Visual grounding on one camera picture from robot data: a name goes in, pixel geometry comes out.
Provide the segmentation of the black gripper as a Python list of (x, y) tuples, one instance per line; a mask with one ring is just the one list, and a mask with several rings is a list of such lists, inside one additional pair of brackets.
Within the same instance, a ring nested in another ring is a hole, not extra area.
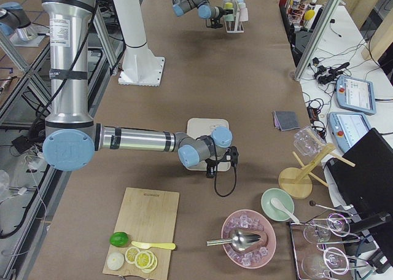
[(217, 172), (228, 171), (231, 167), (236, 168), (238, 164), (238, 150), (236, 146), (229, 147), (222, 156), (212, 156), (206, 160), (206, 177), (214, 178)]
[(227, 14), (229, 14), (229, 12), (227, 10), (224, 10), (221, 7), (208, 6), (206, 27), (207, 28), (223, 28), (224, 26), (220, 22), (220, 20), (224, 15), (227, 15)]

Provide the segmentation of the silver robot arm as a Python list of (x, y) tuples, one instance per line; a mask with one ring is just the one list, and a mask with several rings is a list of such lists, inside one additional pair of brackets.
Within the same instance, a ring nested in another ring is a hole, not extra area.
[[(192, 138), (185, 133), (95, 123), (87, 104), (87, 38), (98, 16), (97, 0), (41, 1), (50, 17), (52, 110), (45, 119), (42, 147), (50, 166), (75, 171), (102, 148), (177, 152), (187, 168), (205, 163), (208, 177), (216, 175), (219, 163), (235, 161), (232, 133), (222, 126), (207, 136)], [(159, 85), (165, 60), (147, 45), (139, 0), (113, 1), (126, 47), (119, 82)]]
[(223, 9), (219, 6), (212, 6), (208, 0), (172, 0), (173, 11), (177, 17), (180, 17), (192, 9), (198, 10), (198, 16), (205, 20), (210, 21), (210, 25), (206, 25), (208, 28), (222, 28), (223, 25), (220, 23), (220, 19), (229, 14), (233, 14), (232, 9)]

